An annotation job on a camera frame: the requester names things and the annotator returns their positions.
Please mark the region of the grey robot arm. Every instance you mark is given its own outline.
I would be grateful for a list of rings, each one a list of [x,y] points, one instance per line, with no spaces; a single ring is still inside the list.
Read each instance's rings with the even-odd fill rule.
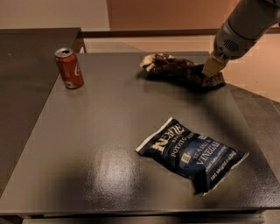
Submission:
[[[280,23],[280,0],[240,0],[218,30],[202,73],[212,77],[243,57],[269,28]]]

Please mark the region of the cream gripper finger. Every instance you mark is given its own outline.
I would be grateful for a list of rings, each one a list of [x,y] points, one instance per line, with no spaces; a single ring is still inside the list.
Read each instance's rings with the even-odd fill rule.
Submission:
[[[227,59],[219,59],[210,55],[203,66],[202,73],[208,78],[213,77],[223,70],[227,63]]]

